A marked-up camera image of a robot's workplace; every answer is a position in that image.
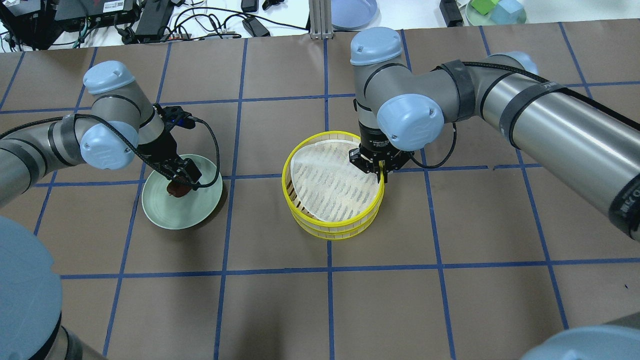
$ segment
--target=green cube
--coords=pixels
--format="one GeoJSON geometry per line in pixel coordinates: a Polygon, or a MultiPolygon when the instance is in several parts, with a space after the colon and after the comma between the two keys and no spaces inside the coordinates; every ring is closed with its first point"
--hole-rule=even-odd
{"type": "Polygon", "coordinates": [[[493,10],[500,0],[473,0],[471,6],[473,6],[479,13],[486,15],[493,10]]]}

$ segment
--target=blue joint cap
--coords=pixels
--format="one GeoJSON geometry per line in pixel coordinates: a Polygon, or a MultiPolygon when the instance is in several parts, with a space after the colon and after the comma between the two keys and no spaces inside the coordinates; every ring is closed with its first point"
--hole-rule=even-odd
{"type": "Polygon", "coordinates": [[[396,149],[415,151],[436,140],[444,127],[444,115],[432,98],[403,94],[380,106],[378,125],[396,149]]]}
{"type": "Polygon", "coordinates": [[[127,67],[115,60],[105,61],[90,68],[83,78],[89,94],[102,94],[131,84],[136,78],[127,67]]]}
{"type": "Polygon", "coordinates": [[[351,41],[351,64],[372,65],[402,54],[400,35],[389,28],[371,28],[359,32],[351,41]]]}
{"type": "Polygon", "coordinates": [[[490,55],[489,57],[496,56],[496,55],[509,56],[510,58],[512,58],[515,61],[517,61],[518,63],[520,63],[520,65],[522,65],[522,67],[526,71],[532,72],[533,74],[536,74],[536,75],[539,75],[538,74],[538,66],[536,65],[536,63],[533,62],[533,60],[531,59],[529,54],[527,54],[527,53],[525,53],[523,51],[510,51],[508,53],[493,54],[493,55],[490,55]]]}
{"type": "Polygon", "coordinates": [[[0,359],[27,360],[55,330],[62,283],[31,231],[0,217],[0,359]]]}

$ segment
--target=plate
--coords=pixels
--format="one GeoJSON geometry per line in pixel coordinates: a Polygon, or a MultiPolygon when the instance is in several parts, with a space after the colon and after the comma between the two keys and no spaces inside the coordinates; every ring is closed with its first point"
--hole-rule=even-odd
{"type": "Polygon", "coordinates": [[[366,26],[378,11],[376,0],[331,0],[331,23],[337,30],[366,26]]]}
{"type": "MultiPolygon", "coordinates": [[[[465,9],[465,15],[467,16],[467,20],[471,26],[488,26],[488,25],[497,25],[495,21],[491,20],[491,14],[493,10],[488,12],[486,15],[482,15],[479,13],[471,3],[467,4],[465,9]]],[[[522,13],[516,20],[516,24],[524,24],[527,21],[527,11],[522,10],[522,13]]]]}
{"type": "MultiPolygon", "coordinates": [[[[201,184],[209,183],[216,175],[216,165],[211,160],[195,154],[180,157],[193,160],[202,173],[201,184]]],[[[180,230],[198,224],[213,212],[222,196],[222,174],[212,186],[191,190],[183,197],[169,195],[167,185],[169,180],[153,171],[142,189],[142,209],[152,223],[164,229],[180,230]]]]}

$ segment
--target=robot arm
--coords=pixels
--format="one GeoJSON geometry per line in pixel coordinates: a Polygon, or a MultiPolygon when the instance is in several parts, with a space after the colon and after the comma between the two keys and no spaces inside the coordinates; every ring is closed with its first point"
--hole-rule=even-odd
{"type": "Polygon", "coordinates": [[[401,64],[401,52],[391,29],[363,31],[351,43],[362,134],[350,154],[354,165],[380,177],[432,142],[446,122],[479,115],[640,241],[637,124],[566,95],[557,83],[517,73],[536,72],[523,53],[470,65],[452,61],[414,76],[401,64]]]}
{"type": "Polygon", "coordinates": [[[168,187],[172,195],[180,197],[197,188],[184,185],[196,184],[201,173],[190,159],[178,156],[170,134],[175,125],[193,128],[191,114],[179,107],[151,105],[118,61],[92,67],[84,85],[95,99],[90,115],[71,114],[0,136],[0,207],[49,172],[84,162],[116,170],[127,166],[134,152],[173,180],[168,187]]]}

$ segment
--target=blue plate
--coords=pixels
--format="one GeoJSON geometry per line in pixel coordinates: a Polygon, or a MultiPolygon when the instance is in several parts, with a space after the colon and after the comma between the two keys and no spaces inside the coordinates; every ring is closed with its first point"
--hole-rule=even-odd
{"type": "Polygon", "coordinates": [[[337,30],[355,30],[366,26],[376,11],[376,0],[331,0],[331,23],[337,30]]]}

